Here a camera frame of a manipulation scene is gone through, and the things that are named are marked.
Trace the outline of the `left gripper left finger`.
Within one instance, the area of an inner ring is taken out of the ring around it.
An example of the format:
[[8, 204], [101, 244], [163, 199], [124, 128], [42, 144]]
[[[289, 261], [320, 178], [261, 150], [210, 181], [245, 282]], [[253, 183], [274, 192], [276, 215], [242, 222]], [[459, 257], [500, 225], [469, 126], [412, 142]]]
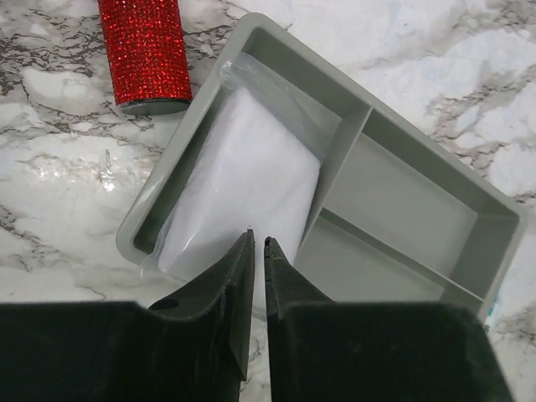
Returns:
[[236, 401], [246, 380], [255, 238], [175, 292], [134, 301], [4, 303], [4, 401]]

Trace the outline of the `grey plastic tray insert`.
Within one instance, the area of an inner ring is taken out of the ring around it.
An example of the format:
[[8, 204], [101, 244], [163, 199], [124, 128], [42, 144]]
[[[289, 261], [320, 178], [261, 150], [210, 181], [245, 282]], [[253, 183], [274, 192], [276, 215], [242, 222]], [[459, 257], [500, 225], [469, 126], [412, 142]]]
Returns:
[[116, 234], [142, 262], [226, 97], [239, 54], [268, 67], [327, 131], [295, 267], [336, 301], [439, 301], [485, 320], [523, 237], [523, 208], [260, 13], [237, 23]]

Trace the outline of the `white gauze pack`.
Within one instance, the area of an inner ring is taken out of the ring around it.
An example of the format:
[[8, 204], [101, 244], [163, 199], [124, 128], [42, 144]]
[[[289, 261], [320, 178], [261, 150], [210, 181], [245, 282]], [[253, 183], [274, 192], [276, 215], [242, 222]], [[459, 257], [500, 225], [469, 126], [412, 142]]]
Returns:
[[220, 76], [228, 95], [142, 269], [186, 283], [252, 230], [253, 310], [262, 314], [265, 239], [296, 259], [333, 131], [287, 80], [247, 54], [225, 63]]

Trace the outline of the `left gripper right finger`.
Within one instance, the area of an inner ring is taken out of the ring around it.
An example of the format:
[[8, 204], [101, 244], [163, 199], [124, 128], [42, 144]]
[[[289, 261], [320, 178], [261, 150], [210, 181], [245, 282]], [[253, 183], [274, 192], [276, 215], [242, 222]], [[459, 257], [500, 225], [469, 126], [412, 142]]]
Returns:
[[440, 302], [336, 302], [264, 247], [274, 401], [509, 401], [482, 324]]

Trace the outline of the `teal gauze dressing packet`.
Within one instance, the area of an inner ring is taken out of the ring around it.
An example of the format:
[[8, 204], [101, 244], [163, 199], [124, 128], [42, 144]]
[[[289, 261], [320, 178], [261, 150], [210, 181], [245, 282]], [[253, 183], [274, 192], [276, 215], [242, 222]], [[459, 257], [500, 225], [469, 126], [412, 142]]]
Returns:
[[493, 327], [496, 326], [497, 320], [500, 316], [500, 291], [497, 291], [497, 295], [494, 297], [492, 305], [488, 311], [487, 318], [485, 320], [485, 331], [489, 333]]

